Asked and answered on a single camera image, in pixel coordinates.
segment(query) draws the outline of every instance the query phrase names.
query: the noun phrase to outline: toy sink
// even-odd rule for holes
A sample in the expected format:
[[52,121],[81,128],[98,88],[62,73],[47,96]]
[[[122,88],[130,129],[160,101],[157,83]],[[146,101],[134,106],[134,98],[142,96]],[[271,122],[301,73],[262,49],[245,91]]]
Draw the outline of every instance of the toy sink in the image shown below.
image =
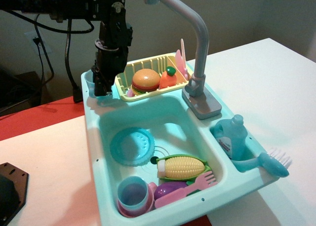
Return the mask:
[[[193,69],[188,64],[187,69],[192,73]],[[113,86],[112,97],[90,97],[84,77],[85,73],[81,81],[87,139],[102,225],[181,225],[278,179],[261,168],[242,173],[234,167],[210,132],[210,128],[219,120],[232,118],[234,113],[207,84],[205,88],[222,105],[222,110],[217,116],[200,120],[182,98],[180,88],[127,102],[121,98],[122,93],[119,91],[122,84]],[[154,161],[132,167],[119,164],[111,156],[110,144],[113,137],[130,127],[146,129],[153,136],[153,157],[183,153],[206,160],[218,184],[138,217],[124,217],[116,204],[117,188],[123,179],[139,176],[147,183],[161,183]],[[245,159],[265,151],[249,132],[246,145]]]

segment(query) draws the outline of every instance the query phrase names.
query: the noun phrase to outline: black cable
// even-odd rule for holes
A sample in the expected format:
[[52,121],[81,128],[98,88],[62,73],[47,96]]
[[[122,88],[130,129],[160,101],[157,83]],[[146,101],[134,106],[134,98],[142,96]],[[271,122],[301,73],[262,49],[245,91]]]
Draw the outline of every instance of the black cable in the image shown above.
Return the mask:
[[[48,55],[47,55],[47,52],[46,52],[46,49],[45,49],[43,40],[41,39],[41,36],[40,36],[40,32],[39,32],[38,27],[37,27],[36,24],[34,24],[34,27],[35,27],[36,33],[37,33],[37,35],[38,35],[38,37],[39,37],[39,42],[40,42],[40,44],[41,44],[41,46],[42,46],[42,48],[43,48],[45,57],[46,57],[46,59],[47,59],[48,66],[49,66],[50,71],[51,71],[51,76],[50,76],[50,78],[49,78],[48,80],[46,80],[44,83],[42,83],[41,86],[38,87],[38,88],[35,90],[35,92],[34,92],[30,97],[28,97],[27,99],[24,99],[24,100],[22,100],[22,101],[20,101],[20,102],[18,102],[18,103],[15,103],[15,104],[13,104],[13,105],[11,105],[11,106],[9,106],[9,107],[6,107],[5,109],[3,109],[3,110],[0,111],[0,114],[3,113],[4,111],[8,110],[8,109],[11,109],[11,108],[13,108],[13,107],[19,105],[19,104],[22,104],[22,103],[24,103],[24,102],[29,101],[31,98],[35,97],[35,96],[42,90],[42,88],[43,88],[48,82],[50,82],[50,81],[54,78],[54,74],[55,74],[55,73],[54,73],[54,69],[53,69],[53,67],[51,66],[51,63],[50,63],[49,57],[48,57]],[[39,48],[39,44],[38,44],[38,43],[37,43],[37,47],[38,47],[39,56],[40,56],[40,50],[39,50],[40,48]],[[42,76],[41,76],[41,79],[43,80],[43,77],[44,77],[44,75],[43,75],[43,73],[44,73],[44,66],[43,66],[43,62],[42,62],[41,56],[40,56],[39,58],[40,58],[41,65],[42,65]]]
[[[46,29],[46,30],[50,30],[50,31],[57,32],[57,33],[62,33],[62,34],[68,34],[68,33],[69,33],[69,32],[66,31],[66,30],[59,30],[59,29],[55,29],[55,28],[52,28],[52,27],[43,25],[43,24],[41,24],[41,23],[39,23],[39,22],[37,22],[37,21],[31,20],[31,19],[29,19],[28,17],[23,16],[23,15],[21,15],[21,14],[15,12],[15,11],[12,11],[12,10],[4,10],[4,11],[7,12],[7,13],[9,13],[9,14],[11,14],[11,15],[16,16],[16,17],[19,17],[20,19],[23,19],[23,20],[25,20],[25,21],[27,21],[27,22],[30,22],[30,23],[32,23],[32,24],[34,24],[34,25],[37,25],[37,26],[39,26],[39,27],[41,27],[41,28],[44,28],[44,29]],[[90,25],[90,27],[91,27],[90,29],[88,29],[88,30],[83,30],[83,31],[71,31],[70,33],[71,33],[71,34],[87,34],[87,33],[92,32],[92,31],[94,30],[93,24],[92,24],[91,21],[89,21],[89,20],[85,20],[85,21]]]
[[79,103],[83,100],[82,98],[82,92],[79,86],[77,86],[73,75],[71,74],[70,71],[70,66],[69,66],[69,49],[70,49],[70,40],[71,40],[71,25],[72,25],[72,19],[68,19],[68,26],[67,26],[67,40],[66,40],[66,48],[65,48],[65,66],[66,66],[66,71],[68,78],[71,82],[71,85],[73,86],[73,100],[75,103]]

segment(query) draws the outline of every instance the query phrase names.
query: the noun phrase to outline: power outlet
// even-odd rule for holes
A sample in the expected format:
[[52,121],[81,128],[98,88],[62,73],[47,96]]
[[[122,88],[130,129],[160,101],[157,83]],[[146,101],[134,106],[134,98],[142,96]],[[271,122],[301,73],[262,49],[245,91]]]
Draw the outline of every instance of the power outlet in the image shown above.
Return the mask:
[[[41,33],[41,31],[39,31],[40,37],[43,40],[43,44],[45,46],[46,52],[47,53],[51,53],[52,50],[50,49],[50,47],[48,46],[46,40],[43,37],[43,34]],[[36,45],[36,43],[33,41],[33,39],[38,38],[38,34],[36,33],[36,31],[30,31],[27,33],[24,33],[25,37],[27,38],[27,40],[29,41],[31,47],[33,48],[34,52],[38,55],[40,53],[40,55],[44,54],[44,50],[41,46],[41,43],[39,43],[39,49],[38,50],[38,46]]]

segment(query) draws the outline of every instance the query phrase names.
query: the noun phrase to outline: toy corn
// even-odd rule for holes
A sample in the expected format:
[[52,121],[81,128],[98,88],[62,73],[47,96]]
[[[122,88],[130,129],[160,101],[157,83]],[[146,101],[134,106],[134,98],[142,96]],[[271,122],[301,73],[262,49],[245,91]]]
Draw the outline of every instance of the toy corn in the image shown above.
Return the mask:
[[207,162],[197,157],[176,154],[157,159],[158,177],[170,181],[190,181],[211,170]]

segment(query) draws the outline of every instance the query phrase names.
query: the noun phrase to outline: brush handle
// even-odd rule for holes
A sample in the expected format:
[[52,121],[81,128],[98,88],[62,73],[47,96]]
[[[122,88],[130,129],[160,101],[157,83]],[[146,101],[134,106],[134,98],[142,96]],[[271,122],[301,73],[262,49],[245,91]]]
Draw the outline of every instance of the brush handle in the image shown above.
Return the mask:
[[257,167],[261,166],[261,162],[259,160],[259,157],[248,159],[248,160],[232,160],[232,163],[236,167],[236,169],[240,172],[245,172]]

